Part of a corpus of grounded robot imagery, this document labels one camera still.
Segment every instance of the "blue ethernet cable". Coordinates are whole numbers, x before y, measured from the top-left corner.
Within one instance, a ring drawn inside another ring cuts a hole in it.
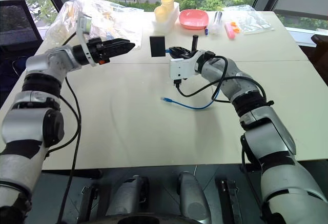
[[[214,99],[216,99],[217,95],[219,95],[219,92],[220,92],[220,90],[216,93]],[[202,110],[202,109],[207,108],[208,106],[210,106],[210,105],[213,103],[213,100],[212,100],[212,101],[210,101],[207,105],[205,105],[205,106],[203,106],[203,107],[192,107],[192,106],[184,105],[184,104],[182,104],[182,103],[179,103],[179,102],[174,101],[174,100],[172,100],[172,99],[170,99],[170,98],[167,98],[167,97],[162,97],[161,99],[162,99],[163,101],[166,101],[166,102],[169,102],[169,103],[175,103],[175,104],[177,104],[177,105],[181,105],[181,106],[183,106],[183,107],[185,107],[185,108],[192,109],[192,110]]]

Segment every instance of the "chair mesh back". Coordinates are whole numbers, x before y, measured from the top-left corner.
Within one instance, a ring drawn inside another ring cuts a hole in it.
[[[0,6],[0,46],[38,40],[21,5]]]

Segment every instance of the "pink bowl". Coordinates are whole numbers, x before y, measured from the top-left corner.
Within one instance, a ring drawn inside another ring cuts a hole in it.
[[[209,16],[202,10],[182,10],[179,21],[184,28],[200,30],[209,24]]]

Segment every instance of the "pink marker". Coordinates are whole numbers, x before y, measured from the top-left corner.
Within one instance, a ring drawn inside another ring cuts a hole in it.
[[[225,24],[224,24],[224,28],[225,28],[225,30],[226,30],[226,32],[227,32],[228,38],[230,38],[230,39],[235,38],[235,32],[234,32],[234,30],[232,29],[230,23],[225,23]]]

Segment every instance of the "transparent plastic bag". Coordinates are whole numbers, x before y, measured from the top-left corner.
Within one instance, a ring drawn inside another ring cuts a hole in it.
[[[75,32],[79,11],[92,17],[89,38],[124,38],[135,43],[134,49],[141,47],[144,10],[104,0],[70,0],[64,3],[45,35],[47,49],[60,46]]]
[[[244,34],[262,33],[272,31],[274,28],[268,23],[262,15],[250,5],[238,5],[223,8],[229,12],[231,21],[236,22],[237,26]]]

